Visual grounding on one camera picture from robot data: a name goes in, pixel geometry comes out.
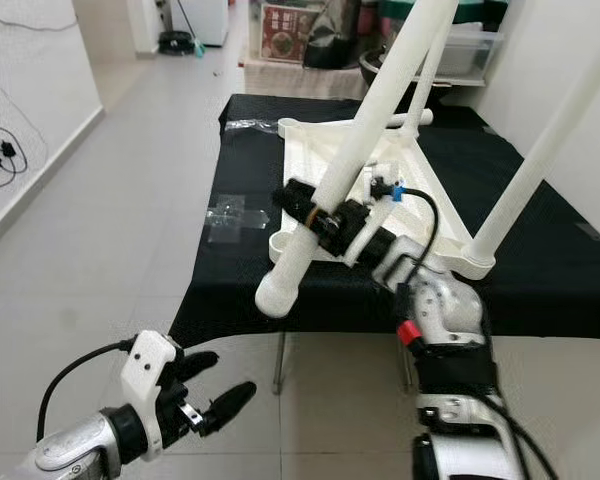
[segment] black plastic bag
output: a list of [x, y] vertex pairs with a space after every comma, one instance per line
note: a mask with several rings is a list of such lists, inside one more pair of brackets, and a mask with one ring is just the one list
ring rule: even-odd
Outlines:
[[341, 69], [355, 61], [361, 0], [330, 0], [320, 13], [304, 53], [304, 66]]

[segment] white wall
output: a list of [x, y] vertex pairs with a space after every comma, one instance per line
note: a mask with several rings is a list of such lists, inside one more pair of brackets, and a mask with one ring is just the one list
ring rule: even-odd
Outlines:
[[[600, 0], [516, 0], [489, 86], [465, 99], [525, 155], [600, 45]], [[600, 93], [548, 177], [600, 231]]]
[[[75, 20], [67, 0], [0, 0], [0, 17], [54, 27]], [[16, 134], [30, 163], [27, 172], [0, 189], [0, 217], [100, 108], [77, 26], [40, 33], [0, 25], [0, 126]]]
[[136, 58], [126, 0], [73, 0], [92, 64]]
[[127, 0], [136, 52], [155, 53], [164, 28], [154, 0]]

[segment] white pole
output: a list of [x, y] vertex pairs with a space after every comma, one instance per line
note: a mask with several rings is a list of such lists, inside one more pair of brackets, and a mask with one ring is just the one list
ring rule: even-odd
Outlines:
[[424, 61], [416, 91], [409, 104], [407, 119], [402, 128], [400, 128], [400, 134], [405, 138], [417, 138], [418, 136], [418, 124], [421, 124], [420, 119], [422, 118], [424, 107], [429, 98], [429, 93], [431, 93], [431, 86], [436, 78], [440, 59], [442, 58], [444, 48], [447, 45], [449, 30], [451, 30], [451, 25], [453, 25], [453, 17], [455, 17], [456, 9], [458, 7], [458, 2], [456, 1], [454, 3], [454, 8], [449, 9], [448, 16], [440, 25], [438, 33], [433, 39], [433, 44], [427, 54], [427, 58]]
[[463, 249], [465, 258], [482, 266], [495, 264], [495, 252], [500, 243], [546, 176], [562, 144], [578, 125], [599, 89], [600, 47], [593, 52], [593, 61], [584, 69], [583, 75], [532, 147], [473, 241]]
[[[440, 24], [458, 0], [418, 0], [369, 88], [353, 125], [330, 163], [313, 201], [327, 211], [342, 202], [389, 123], [398, 102], [424, 59]], [[298, 296], [318, 239], [298, 226], [274, 269], [260, 283], [256, 305], [274, 318], [289, 313]]]

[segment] black tablecloth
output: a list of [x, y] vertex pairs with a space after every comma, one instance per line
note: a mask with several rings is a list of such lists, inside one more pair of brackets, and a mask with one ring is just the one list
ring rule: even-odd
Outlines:
[[[255, 128], [226, 128], [242, 119], [303, 121], [352, 118], [359, 103], [236, 95], [220, 118], [222, 143], [210, 205], [218, 195], [244, 195], [246, 209], [271, 218], [264, 230], [243, 229], [239, 243], [209, 243], [205, 227], [191, 285], [170, 335], [188, 347], [222, 336], [289, 331], [392, 332], [392, 295], [359, 267], [314, 262], [298, 301], [284, 320], [254, 304], [256, 288], [272, 267], [268, 238], [280, 228], [271, 192], [282, 185], [284, 142]], [[522, 162], [504, 139], [488, 133], [472, 110], [435, 108], [419, 143], [458, 213], [475, 234]], [[600, 338], [600, 241], [587, 222], [542, 183], [480, 282], [498, 335]]]

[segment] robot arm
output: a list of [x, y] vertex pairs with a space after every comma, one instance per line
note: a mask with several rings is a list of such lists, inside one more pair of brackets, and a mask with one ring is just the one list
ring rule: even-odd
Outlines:
[[[395, 198], [399, 189], [377, 178], [371, 194]], [[310, 185], [290, 180], [274, 200], [322, 248], [350, 266], [357, 261], [369, 268], [377, 283], [396, 294], [396, 330], [415, 357], [418, 416], [429, 430], [414, 440], [414, 478], [527, 478], [519, 432], [512, 431], [498, 387], [485, 309], [473, 288], [428, 251], [435, 230], [423, 247], [383, 229], [353, 200], [329, 214], [312, 202], [312, 194]], [[375, 230], [369, 232], [369, 225]]]
[[124, 406], [102, 411], [41, 440], [21, 465], [0, 480], [100, 480], [120, 476], [122, 465], [150, 461], [193, 431], [217, 432], [253, 397], [245, 382], [211, 403], [206, 412], [186, 402], [184, 382], [214, 366], [213, 352], [188, 356], [168, 337], [141, 332], [122, 369]]

